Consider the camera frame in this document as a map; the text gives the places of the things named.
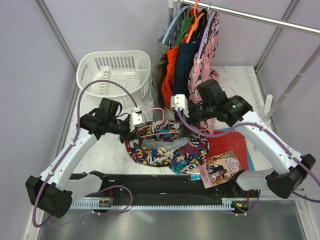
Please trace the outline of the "pink wire hanger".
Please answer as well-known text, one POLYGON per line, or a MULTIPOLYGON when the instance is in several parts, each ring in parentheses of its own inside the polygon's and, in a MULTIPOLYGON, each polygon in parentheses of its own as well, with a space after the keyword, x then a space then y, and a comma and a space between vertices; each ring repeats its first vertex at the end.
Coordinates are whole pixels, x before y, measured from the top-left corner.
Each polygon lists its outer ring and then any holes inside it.
POLYGON ((203 136, 188 132, 185 125, 179 120, 166 120, 165 112, 162 108, 152 108, 153 110, 162 111, 162 119, 157 121, 148 121, 145 126, 137 130, 138 136, 142 140, 155 140, 160 142, 174 142, 182 137, 187 139, 202 139, 203 136))

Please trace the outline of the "comic print shorts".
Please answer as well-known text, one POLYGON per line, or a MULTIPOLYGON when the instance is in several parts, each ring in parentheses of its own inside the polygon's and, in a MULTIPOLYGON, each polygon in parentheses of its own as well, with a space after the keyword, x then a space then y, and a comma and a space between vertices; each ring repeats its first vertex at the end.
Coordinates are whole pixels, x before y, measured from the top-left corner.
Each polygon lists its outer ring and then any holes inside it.
POLYGON ((175 174, 181 175, 203 164, 210 152, 208 140, 182 137, 173 142, 151 139, 125 141, 128 155, 143 166, 168 167, 175 174))

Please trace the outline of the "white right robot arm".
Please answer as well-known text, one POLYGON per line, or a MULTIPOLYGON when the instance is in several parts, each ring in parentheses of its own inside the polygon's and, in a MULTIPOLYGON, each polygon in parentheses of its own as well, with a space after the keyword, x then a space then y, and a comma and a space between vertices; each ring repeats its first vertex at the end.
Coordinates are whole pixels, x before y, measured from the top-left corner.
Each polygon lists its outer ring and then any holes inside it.
POLYGON ((183 125, 205 138, 219 138, 237 131, 249 140, 271 164, 271 168, 257 171, 242 170, 229 184, 235 197, 249 190, 270 190, 276 196, 287 199, 308 177, 316 183, 320 180, 312 173, 316 159, 311 154, 301 154, 277 136, 241 96, 227 97, 216 80, 208 80, 196 88, 202 99, 198 104, 184 96, 175 108, 183 125), (200 122, 215 118, 226 123, 229 130, 220 134, 198 130, 200 122))

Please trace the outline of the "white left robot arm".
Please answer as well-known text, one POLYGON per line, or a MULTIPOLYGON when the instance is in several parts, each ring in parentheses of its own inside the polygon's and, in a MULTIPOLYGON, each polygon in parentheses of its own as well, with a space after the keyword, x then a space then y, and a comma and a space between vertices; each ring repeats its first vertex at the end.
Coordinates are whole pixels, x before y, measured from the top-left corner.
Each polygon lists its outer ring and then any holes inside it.
POLYGON ((30 176, 26 180, 26 190, 34 210, 40 209, 59 219, 83 197, 93 193, 104 197, 109 193, 109 183, 102 180, 101 173, 97 171, 76 180, 70 177, 102 136, 114 134, 124 142, 145 120, 139 106, 124 120, 117 115, 120 109, 122 105, 119 102, 103 98, 99 107, 79 118, 75 136, 56 159, 38 177, 30 176))

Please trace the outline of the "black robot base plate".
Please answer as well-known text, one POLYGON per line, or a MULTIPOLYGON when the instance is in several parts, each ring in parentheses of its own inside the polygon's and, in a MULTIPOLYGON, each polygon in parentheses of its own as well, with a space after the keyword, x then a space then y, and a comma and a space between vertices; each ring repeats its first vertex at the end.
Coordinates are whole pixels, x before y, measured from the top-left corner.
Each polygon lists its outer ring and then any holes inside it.
POLYGON ((200 180, 192 181, 188 175, 151 174, 102 174, 101 190, 111 186, 121 186, 95 194, 94 197, 111 197, 116 203, 127 205, 130 194, 134 204, 220 204, 222 199, 246 200, 256 198, 257 190, 248 193, 234 183, 223 183, 205 188, 200 180))

